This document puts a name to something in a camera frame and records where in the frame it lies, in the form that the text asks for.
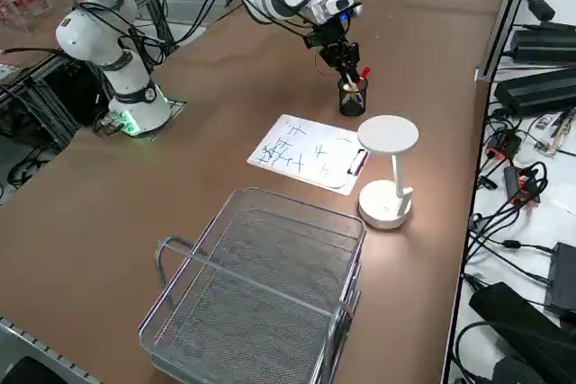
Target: lamp base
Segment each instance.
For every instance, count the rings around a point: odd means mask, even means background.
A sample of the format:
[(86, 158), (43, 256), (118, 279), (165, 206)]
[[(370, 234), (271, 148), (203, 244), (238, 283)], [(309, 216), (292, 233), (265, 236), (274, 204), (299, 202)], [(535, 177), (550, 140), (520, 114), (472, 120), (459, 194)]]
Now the lamp base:
[(360, 191), (358, 209), (360, 216), (369, 225), (379, 229), (397, 228), (408, 217), (412, 208), (409, 201), (406, 210), (398, 214), (401, 199), (396, 196), (396, 183), (390, 180), (377, 180), (367, 184)]

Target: brown table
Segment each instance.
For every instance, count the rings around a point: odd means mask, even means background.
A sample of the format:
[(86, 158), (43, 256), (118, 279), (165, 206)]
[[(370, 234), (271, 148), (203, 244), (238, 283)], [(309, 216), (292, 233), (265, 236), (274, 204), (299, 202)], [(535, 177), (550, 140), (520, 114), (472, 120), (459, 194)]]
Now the brown table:
[(414, 210), (402, 229), (368, 233), (337, 382), (437, 383), (482, 130), (473, 70), (500, 0), (361, 1), (349, 36), (373, 69), (364, 118), (338, 114), (337, 78), (301, 41), (238, 10), (154, 73), (188, 101), (157, 142), (80, 132), (2, 208), (0, 311), (103, 382), (172, 382), (137, 336), (159, 294), (158, 240), (197, 238), (247, 186), (356, 213), (362, 186), (392, 176), (386, 158), (371, 157), (348, 197), (246, 159), (283, 113), (349, 129), (399, 113), (420, 129), (405, 158)]

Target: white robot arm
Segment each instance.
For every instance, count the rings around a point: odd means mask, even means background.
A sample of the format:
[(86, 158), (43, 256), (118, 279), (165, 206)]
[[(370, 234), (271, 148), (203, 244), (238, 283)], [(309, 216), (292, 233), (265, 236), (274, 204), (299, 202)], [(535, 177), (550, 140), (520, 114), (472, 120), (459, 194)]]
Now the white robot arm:
[[(86, 0), (102, 6), (69, 13), (56, 30), (60, 47), (73, 58), (88, 61), (106, 75), (115, 92), (111, 111), (120, 112), (130, 124), (130, 135), (156, 129), (170, 116), (167, 101), (149, 77), (140, 56), (123, 49), (119, 38), (136, 17), (133, 0)], [(342, 21), (360, 13), (354, 0), (242, 0), (257, 22), (306, 17), (313, 31), (304, 37), (308, 48), (321, 47), (320, 55), (344, 80), (357, 81), (358, 44), (350, 44)]]
[(126, 133), (136, 136), (159, 128), (170, 117), (170, 106), (139, 54), (123, 49), (119, 44), (122, 34), (115, 30), (128, 31), (127, 23), (136, 18), (136, 4), (133, 0), (85, 1), (103, 8), (91, 13), (79, 8), (69, 13), (56, 29), (58, 44), (71, 57), (91, 62), (104, 73), (115, 93), (109, 109), (121, 114)]

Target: black box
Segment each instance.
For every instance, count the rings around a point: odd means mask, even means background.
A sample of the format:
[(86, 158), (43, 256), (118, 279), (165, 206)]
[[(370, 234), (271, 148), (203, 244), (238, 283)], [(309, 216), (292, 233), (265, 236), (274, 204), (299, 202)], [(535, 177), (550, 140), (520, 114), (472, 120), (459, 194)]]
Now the black box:
[(548, 281), (544, 301), (548, 308), (558, 315), (576, 311), (576, 247), (556, 244), (550, 259)]
[(576, 67), (500, 81), (494, 95), (513, 116), (572, 108), (576, 106)]

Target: clipboard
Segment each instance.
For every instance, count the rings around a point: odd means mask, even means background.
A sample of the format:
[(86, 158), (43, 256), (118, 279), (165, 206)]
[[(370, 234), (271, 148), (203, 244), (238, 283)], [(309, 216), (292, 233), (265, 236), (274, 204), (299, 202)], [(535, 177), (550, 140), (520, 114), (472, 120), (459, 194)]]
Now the clipboard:
[(368, 156), (356, 132), (283, 114), (247, 162), (349, 195)]

